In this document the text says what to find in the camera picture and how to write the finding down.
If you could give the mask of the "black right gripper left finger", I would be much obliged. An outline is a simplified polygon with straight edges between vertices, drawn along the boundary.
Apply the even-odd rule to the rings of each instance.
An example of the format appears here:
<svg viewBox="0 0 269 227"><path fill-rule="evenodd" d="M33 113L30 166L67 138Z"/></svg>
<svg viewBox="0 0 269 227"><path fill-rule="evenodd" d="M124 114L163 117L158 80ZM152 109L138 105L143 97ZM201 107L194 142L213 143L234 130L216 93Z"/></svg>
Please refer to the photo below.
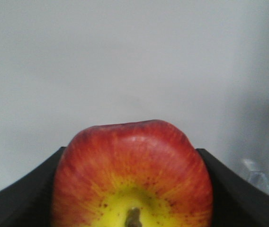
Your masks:
<svg viewBox="0 0 269 227"><path fill-rule="evenodd" d="M61 147L30 173L0 191L0 227L49 227L54 173Z"/></svg>

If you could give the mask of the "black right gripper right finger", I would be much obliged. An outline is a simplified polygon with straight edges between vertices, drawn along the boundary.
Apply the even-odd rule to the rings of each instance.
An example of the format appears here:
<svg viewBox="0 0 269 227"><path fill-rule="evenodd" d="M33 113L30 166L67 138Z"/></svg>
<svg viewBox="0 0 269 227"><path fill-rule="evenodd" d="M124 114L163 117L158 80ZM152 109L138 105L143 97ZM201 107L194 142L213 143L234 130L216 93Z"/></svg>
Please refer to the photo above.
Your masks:
<svg viewBox="0 0 269 227"><path fill-rule="evenodd" d="M243 180L207 150L197 152L213 186L212 227L269 227L269 195Z"/></svg>

